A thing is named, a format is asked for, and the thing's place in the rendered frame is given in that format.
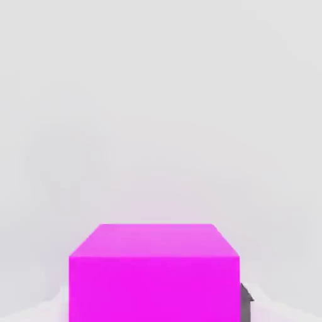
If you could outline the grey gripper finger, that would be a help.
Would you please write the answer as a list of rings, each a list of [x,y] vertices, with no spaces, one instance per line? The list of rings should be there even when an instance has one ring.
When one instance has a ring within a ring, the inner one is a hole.
[[[253,297],[248,288],[241,283],[240,322],[275,322],[275,314],[268,304]]]

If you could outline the small magenta cube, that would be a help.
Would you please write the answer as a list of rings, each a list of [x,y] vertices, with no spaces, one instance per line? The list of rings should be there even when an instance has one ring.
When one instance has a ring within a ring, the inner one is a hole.
[[[240,258],[208,224],[103,224],[69,257],[69,322],[240,322]]]

